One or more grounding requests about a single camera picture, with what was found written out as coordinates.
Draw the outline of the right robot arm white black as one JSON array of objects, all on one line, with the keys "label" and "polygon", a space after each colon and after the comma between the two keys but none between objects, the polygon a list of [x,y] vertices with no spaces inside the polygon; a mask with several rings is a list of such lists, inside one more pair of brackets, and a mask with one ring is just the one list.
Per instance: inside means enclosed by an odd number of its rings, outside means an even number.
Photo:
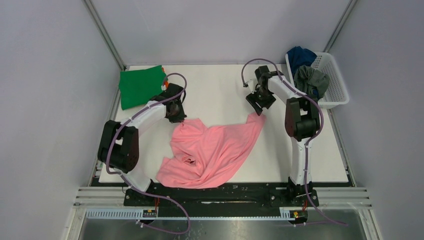
[{"label": "right robot arm white black", "polygon": [[292,145],[288,194],[292,197],[308,194],[312,192],[310,148],[322,129],[317,99],[299,91],[280,71],[270,71],[266,65],[259,66],[254,74],[256,81],[245,84],[250,89],[246,100],[257,115],[261,115],[263,109],[269,109],[276,99],[285,103],[284,128]]}]

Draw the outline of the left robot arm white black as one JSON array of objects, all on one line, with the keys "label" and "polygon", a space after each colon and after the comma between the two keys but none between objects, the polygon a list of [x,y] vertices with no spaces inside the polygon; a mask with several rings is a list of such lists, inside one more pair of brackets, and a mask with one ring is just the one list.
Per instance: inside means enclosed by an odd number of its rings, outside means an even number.
[{"label": "left robot arm white black", "polygon": [[145,192],[152,179],[138,166],[139,139],[156,122],[167,119],[181,123],[186,118],[183,108],[185,88],[170,83],[153,96],[144,108],[121,121],[108,120],[103,127],[97,159],[110,175],[116,175],[133,190]]}]

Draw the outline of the pink t shirt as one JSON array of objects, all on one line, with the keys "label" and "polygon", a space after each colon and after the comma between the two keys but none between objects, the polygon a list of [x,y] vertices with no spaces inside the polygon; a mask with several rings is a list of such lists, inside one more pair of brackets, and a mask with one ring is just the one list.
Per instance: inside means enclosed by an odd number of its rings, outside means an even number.
[{"label": "pink t shirt", "polygon": [[171,158],[164,157],[156,180],[165,187],[207,189],[229,181],[252,152],[266,123],[251,113],[245,123],[207,127],[187,119],[173,131]]}]

